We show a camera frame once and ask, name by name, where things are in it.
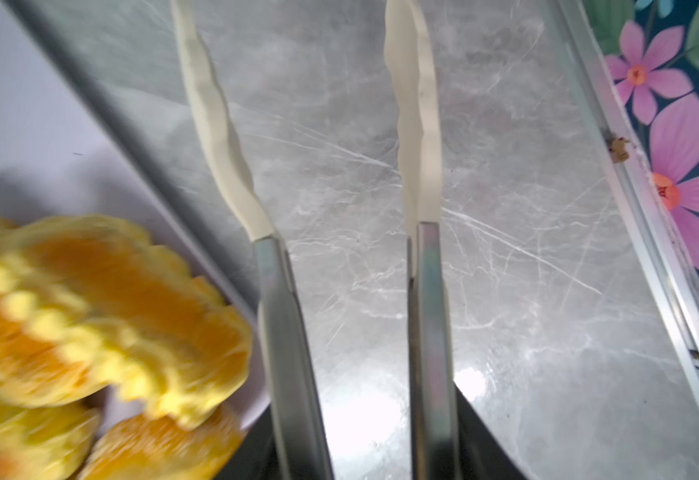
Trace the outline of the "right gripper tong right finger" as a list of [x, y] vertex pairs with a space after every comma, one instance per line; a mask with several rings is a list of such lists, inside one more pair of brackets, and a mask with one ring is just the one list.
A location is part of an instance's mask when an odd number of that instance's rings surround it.
[[407, 230], [407, 342], [415, 479], [457, 479], [459, 430], [441, 264], [443, 151], [433, 47], [417, 1], [385, 6], [385, 66], [399, 108], [397, 167]]

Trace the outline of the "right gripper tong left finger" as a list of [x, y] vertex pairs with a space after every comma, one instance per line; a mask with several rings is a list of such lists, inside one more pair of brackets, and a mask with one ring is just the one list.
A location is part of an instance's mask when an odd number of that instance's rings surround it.
[[253, 246], [260, 300], [258, 330], [279, 462], [287, 479], [334, 476], [291, 260], [257, 196], [192, 2], [171, 4], [181, 72], [205, 160]]

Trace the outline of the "twisted fake bread stick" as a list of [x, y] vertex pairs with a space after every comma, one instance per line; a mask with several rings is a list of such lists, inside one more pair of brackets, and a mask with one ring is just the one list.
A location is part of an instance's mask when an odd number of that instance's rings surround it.
[[250, 374], [249, 323], [141, 226], [0, 217], [0, 393], [56, 406], [113, 387], [192, 429]]

